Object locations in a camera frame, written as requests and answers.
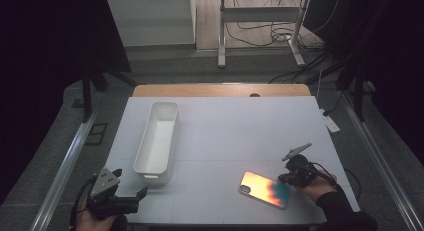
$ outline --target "aluminum rail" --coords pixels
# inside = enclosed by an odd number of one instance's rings
[[[396,179],[389,165],[387,164],[384,156],[377,143],[374,141],[370,131],[366,124],[361,122],[356,116],[353,110],[353,102],[348,95],[342,94],[343,101],[350,118],[352,119],[355,128],[357,129],[362,141],[364,142],[371,160],[377,168],[384,184],[386,185],[389,193],[392,195],[394,202],[396,203],[406,225],[411,231],[422,231],[424,230],[422,222],[418,217],[414,206],[409,200],[405,190]]]
[[[90,132],[91,126],[97,116],[98,108],[101,101],[103,100],[104,93],[97,92],[93,97],[93,110],[86,123],[82,123],[78,128],[78,131],[71,143],[71,146],[66,153],[65,158],[44,198],[43,203],[35,217],[30,230],[46,230],[50,223],[50,220],[56,210],[57,204],[60,197],[63,194],[66,184],[68,183],[69,177],[71,176],[72,170],[74,169],[75,163],[77,162],[78,156],[84,146],[87,135]]]

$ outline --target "white table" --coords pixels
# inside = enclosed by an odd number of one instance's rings
[[[144,184],[133,163],[151,105],[179,105],[179,135],[173,176],[150,187],[130,223],[147,224],[316,224],[325,217],[305,195],[292,189],[286,210],[239,193],[245,171],[276,179],[287,173],[281,158],[308,142],[302,152],[338,177],[354,211],[358,204],[316,100],[304,97],[129,98],[106,167],[123,169],[117,190],[134,196]]]

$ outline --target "white wall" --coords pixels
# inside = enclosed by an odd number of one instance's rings
[[[108,0],[125,47],[194,44],[194,0]]]

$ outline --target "wooden floor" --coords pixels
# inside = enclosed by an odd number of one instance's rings
[[[224,0],[225,7],[298,7],[301,0]],[[218,48],[219,20],[221,0],[195,0],[197,9],[196,18],[196,47],[198,50],[214,50]],[[242,42],[230,36],[225,29],[226,48],[253,48],[253,47],[284,47],[288,46],[281,36],[281,42],[272,43],[272,23],[228,23],[228,31],[231,36],[249,42]],[[261,28],[244,29],[248,27],[263,26]],[[282,24],[272,26],[272,29],[293,29],[294,24]],[[283,29],[278,32],[289,32]],[[301,34],[310,33],[302,29]]]

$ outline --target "phone case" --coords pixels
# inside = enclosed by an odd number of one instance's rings
[[[287,208],[290,189],[286,184],[247,171],[244,173],[239,190],[244,195],[280,209]]]

